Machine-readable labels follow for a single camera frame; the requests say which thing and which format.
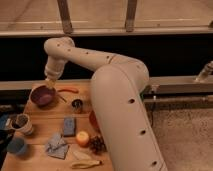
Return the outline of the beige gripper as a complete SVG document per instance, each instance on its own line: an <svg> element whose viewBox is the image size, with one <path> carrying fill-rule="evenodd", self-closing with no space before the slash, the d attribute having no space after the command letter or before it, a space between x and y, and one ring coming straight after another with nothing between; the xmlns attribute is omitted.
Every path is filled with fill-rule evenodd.
<svg viewBox="0 0 213 171"><path fill-rule="evenodd" d="M45 65L45 76L48 78L45 80L45 85L49 89L53 89L55 84L63 74L66 62L64 60L49 57Z"/></svg>

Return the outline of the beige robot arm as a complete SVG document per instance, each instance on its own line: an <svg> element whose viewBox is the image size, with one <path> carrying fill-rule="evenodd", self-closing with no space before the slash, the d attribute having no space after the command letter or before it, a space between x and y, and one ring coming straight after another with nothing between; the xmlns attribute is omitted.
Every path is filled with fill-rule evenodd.
<svg viewBox="0 0 213 171"><path fill-rule="evenodd" d="M140 93L149 83L146 65L135 58L75 46L69 37L44 43L45 75L53 83L67 62L93 72L92 108L114 171L168 171Z"/></svg>

